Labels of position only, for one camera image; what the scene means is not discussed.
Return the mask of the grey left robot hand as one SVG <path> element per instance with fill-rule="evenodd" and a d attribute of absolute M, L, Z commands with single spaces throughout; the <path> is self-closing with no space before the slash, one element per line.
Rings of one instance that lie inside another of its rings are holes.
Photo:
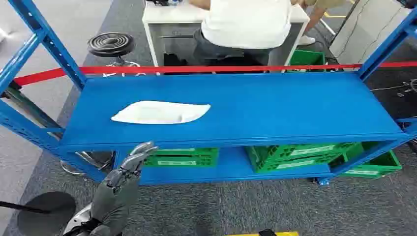
<path fill-rule="evenodd" d="M 117 236 L 127 222 L 129 208 L 137 197 L 144 161 L 158 149 L 153 142 L 137 145 L 99 184 L 91 203 L 90 218 L 98 225 L 91 236 Z"/>

